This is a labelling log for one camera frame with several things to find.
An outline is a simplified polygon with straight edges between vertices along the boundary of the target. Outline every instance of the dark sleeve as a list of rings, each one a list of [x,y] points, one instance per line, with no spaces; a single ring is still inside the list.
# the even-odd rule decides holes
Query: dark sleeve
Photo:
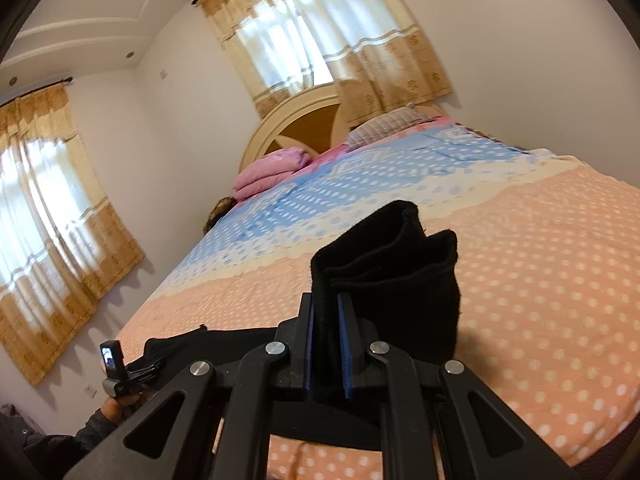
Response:
[[[100,410],[96,410],[96,412],[89,417],[84,428],[76,433],[76,440],[86,452],[89,452],[107,438],[116,428],[116,424],[106,418]]]
[[[30,462],[44,478],[60,480],[115,428],[116,425],[97,410],[76,436],[44,436],[18,426],[14,435]]]

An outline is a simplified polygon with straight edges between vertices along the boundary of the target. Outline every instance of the peach bedspread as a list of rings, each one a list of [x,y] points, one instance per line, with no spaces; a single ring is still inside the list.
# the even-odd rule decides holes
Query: peach bedspread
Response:
[[[575,465],[640,411],[640,190],[571,157],[532,166],[478,179],[454,198],[421,201],[420,186],[397,195],[418,203],[427,234],[458,235],[457,358]],[[126,359],[149,337],[200,323],[230,330],[295,316],[311,256],[340,232],[283,235],[242,262],[182,266],[120,333]],[[381,471],[376,452],[271,439],[273,478],[376,480]]]

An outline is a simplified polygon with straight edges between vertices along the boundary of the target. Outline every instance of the white wall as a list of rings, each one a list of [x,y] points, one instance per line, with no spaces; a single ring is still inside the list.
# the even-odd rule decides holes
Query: white wall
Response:
[[[640,50],[606,0],[405,0],[459,121],[640,187]]]
[[[147,258],[103,299],[37,388],[0,349],[2,400],[23,408],[49,433],[74,433],[102,403],[98,345],[116,336],[196,244],[206,219],[195,206],[200,180],[176,155],[162,123],[147,113],[132,71],[76,78],[67,91],[92,167]],[[83,393],[87,384],[98,390],[94,399]]]
[[[457,120],[640,186],[640,51],[606,0],[405,1],[453,82]],[[223,196],[258,117],[201,10],[174,16],[137,70]]]
[[[166,77],[161,79],[163,70]],[[202,10],[183,7],[158,34],[136,72],[155,100],[158,116],[170,125],[185,158],[206,183],[207,205],[228,196],[260,118]]]

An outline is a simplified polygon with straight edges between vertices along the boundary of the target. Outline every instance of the black mount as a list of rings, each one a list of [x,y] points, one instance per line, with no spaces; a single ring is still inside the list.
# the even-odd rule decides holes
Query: black mount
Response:
[[[338,314],[343,389],[356,404],[377,403],[385,480],[436,480],[434,443],[448,480],[578,478],[461,362],[416,361],[378,341],[347,294]],[[65,480],[263,480],[273,401],[308,394],[312,323],[311,295],[303,294],[298,317],[278,326],[274,342],[239,362],[192,363]]]

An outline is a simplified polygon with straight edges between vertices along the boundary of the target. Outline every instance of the cream headboard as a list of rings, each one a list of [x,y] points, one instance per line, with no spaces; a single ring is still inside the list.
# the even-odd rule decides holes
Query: cream headboard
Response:
[[[275,107],[263,120],[244,150],[240,171],[254,160],[279,148],[299,146],[312,156],[336,146],[350,129],[340,118],[335,85],[309,88]],[[418,105],[425,114],[444,115],[437,105]]]

